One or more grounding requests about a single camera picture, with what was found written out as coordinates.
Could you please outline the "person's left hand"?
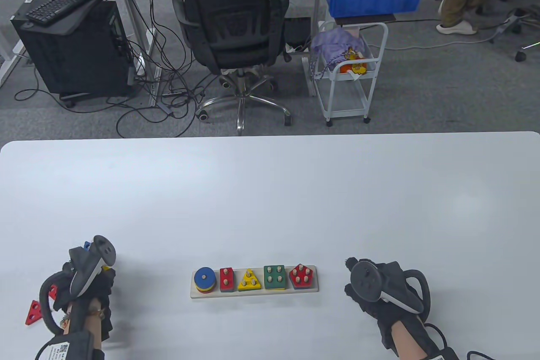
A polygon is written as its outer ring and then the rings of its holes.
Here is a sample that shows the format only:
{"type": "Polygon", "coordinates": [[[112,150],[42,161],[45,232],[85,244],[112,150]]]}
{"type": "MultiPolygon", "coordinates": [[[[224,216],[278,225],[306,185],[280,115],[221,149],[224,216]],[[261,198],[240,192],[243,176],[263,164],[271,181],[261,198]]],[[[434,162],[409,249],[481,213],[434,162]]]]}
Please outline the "person's left hand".
{"type": "Polygon", "coordinates": [[[110,331],[113,329],[111,323],[110,295],[112,294],[116,272],[114,269],[100,271],[87,289],[78,297],[70,292],[71,283],[74,277],[75,273],[71,271],[71,264],[65,263],[61,275],[53,283],[57,289],[56,299],[53,304],[54,311],[62,310],[67,314],[69,307],[73,306],[75,302],[80,300],[90,301],[89,312],[87,315],[89,317],[98,317],[100,319],[100,339],[101,341],[106,341],[109,339],[110,331]]]}

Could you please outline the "person's right hand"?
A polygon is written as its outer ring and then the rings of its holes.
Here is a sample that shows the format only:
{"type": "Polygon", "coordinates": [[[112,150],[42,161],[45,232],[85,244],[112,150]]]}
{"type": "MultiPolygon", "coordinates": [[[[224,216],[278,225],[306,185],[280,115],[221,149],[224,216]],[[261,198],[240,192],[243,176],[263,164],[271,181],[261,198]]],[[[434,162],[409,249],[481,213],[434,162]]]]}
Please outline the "person's right hand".
{"type": "Polygon", "coordinates": [[[436,345],[425,332],[424,322],[431,310],[431,296],[426,277],[417,270],[404,271],[397,261],[374,263],[372,260],[347,258],[350,282],[345,294],[359,304],[361,310],[377,321],[385,349],[397,354],[392,327],[403,322],[418,336],[418,346],[433,354],[436,345]]]}

